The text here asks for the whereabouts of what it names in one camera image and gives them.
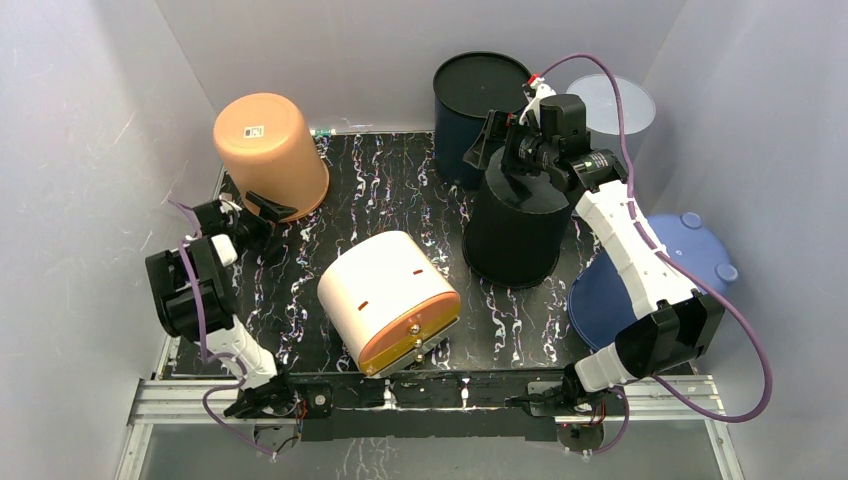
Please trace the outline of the dark navy bucket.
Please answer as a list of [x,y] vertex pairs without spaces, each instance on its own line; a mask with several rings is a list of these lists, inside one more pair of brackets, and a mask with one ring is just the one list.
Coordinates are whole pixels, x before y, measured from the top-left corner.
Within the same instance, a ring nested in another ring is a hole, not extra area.
[[442,181],[476,190],[483,172],[463,161],[491,110],[519,112],[530,71],[504,54],[472,51],[446,60],[435,72],[434,161]]

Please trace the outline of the tan bucket black rim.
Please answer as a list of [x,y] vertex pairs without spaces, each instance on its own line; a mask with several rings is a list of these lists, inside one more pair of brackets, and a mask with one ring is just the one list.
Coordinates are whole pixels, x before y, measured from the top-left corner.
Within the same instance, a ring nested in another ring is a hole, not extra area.
[[245,207],[259,206],[250,192],[294,211],[298,220],[317,209],[330,184],[327,164],[300,109],[276,93],[253,93],[227,105],[217,116],[213,139]]

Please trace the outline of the large grey container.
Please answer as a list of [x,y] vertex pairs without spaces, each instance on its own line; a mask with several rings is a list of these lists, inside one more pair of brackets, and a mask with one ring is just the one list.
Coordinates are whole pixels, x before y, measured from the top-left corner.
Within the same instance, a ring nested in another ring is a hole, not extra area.
[[[656,118],[656,105],[650,94],[638,83],[615,76],[622,100],[626,146],[635,162],[647,132]],[[611,150],[624,161],[620,145],[617,103],[614,90],[605,74],[587,75],[575,80],[566,90],[577,95],[586,106],[586,126],[594,150]]]

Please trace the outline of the blue plastic bucket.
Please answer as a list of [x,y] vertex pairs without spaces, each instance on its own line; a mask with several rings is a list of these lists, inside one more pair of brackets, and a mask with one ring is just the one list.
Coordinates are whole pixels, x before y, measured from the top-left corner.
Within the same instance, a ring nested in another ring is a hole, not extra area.
[[[657,214],[648,223],[668,255],[724,295],[739,278],[723,243],[694,212]],[[636,321],[623,281],[605,251],[601,251],[573,282],[568,295],[571,325],[593,350],[614,341]]]

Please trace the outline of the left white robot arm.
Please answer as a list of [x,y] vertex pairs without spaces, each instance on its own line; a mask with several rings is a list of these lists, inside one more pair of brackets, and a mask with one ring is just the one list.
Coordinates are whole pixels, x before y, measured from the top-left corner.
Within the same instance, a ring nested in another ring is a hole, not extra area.
[[164,331],[200,347],[204,361],[218,360],[243,390],[260,388],[260,403],[275,416],[294,411],[297,387],[274,355],[248,333],[237,313],[228,267],[248,250],[272,253],[274,225],[297,210],[253,191],[247,200],[256,213],[221,195],[189,207],[172,203],[194,228],[175,249],[145,259],[155,310]]

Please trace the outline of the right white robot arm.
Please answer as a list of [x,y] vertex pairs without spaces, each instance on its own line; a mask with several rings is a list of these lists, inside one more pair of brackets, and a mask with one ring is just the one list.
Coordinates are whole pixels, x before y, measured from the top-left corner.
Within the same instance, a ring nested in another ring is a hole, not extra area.
[[718,293],[667,255],[633,196],[629,158],[592,149],[585,127],[578,96],[536,96],[520,115],[490,111],[463,157],[481,169],[499,153],[510,177],[546,173],[601,240],[624,283],[635,322],[564,370],[564,403],[577,414],[598,406],[603,391],[702,356],[726,311]]

